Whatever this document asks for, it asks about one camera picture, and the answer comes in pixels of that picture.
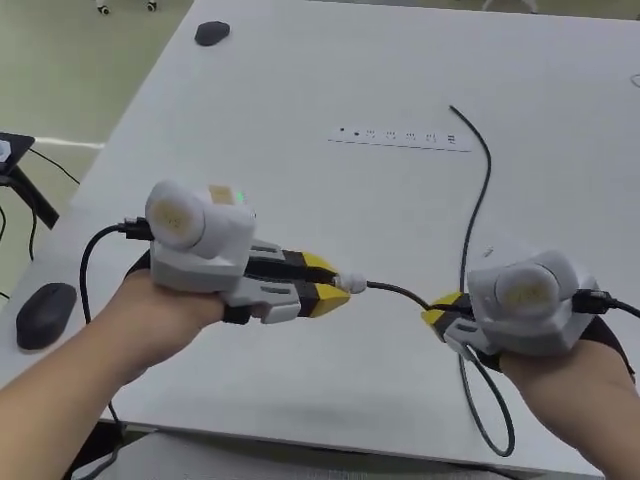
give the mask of chair leg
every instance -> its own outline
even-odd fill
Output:
[[[538,2],[536,0],[522,0],[522,1],[527,4],[529,9],[531,10],[531,13],[538,13]]]
[[[96,0],[96,7],[102,15],[109,15],[109,13],[111,13],[109,7],[107,7],[106,0]]]

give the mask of white plug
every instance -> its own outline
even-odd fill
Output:
[[[11,156],[11,144],[0,140],[0,163],[4,163]]]
[[[367,289],[367,279],[359,273],[339,273],[333,283],[336,288],[354,295]]]

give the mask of black strap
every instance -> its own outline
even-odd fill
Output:
[[[624,361],[627,370],[629,371],[629,375],[635,381],[635,372],[631,368],[629,364],[629,359],[627,355],[624,353],[624,349],[620,342],[611,331],[609,326],[602,320],[602,317],[596,316],[593,321],[589,324],[586,330],[582,333],[580,340],[590,340],[592,342],[601,343],[610,348],[613,348],[616,352],[620,354],[622,360]],[[500,369],[500,354],[496,355],[486,355],[480,351],[476,352],[476,356],[478,360],[487,368],[495,370],[496,372],[502,372]]]

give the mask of white table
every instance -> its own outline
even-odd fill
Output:
[[[196,26],[232,36],[197,47]],[[433,299],[456,288],[462,236],[484,175],[473,153],[335,144],[342,125],[485,135],[494,175],[472,257],[495,232],[557,247],[637,302],[640,25],[294,0],[196,1],[3,311],[0,381],[14,317],[41,284],[77,282],[99,228],[143,212],[159,179],[242,186],[259,236]],[[507,233],[500,233],[506,238]],[[110,238],[89,269],[94,311],[145,246]],[[502,377],[518,446],[494,456],[468,413],[456,357],[414,305],[367,292],[332,315],[220,325],[123,389],[123,420],[433,459],[593,473]],[[640,365],[636,319],[608,321]],[[76,308],[65,337],[82,325]],[[474,391],[495,435],[493,398]]]

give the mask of forearm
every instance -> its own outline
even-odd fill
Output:
[[[640,400],[617,386],[585,398],[571,443],[608,480],[634,480],[640,472]]]
[[[621,357],[581,341],[561,358],[506,354],[503,371],[538,419],[608,479],[640,472],[640,398]]]
[[[0,478],[63,476],[135,368],[121,343],[95,322],[0,391]]]

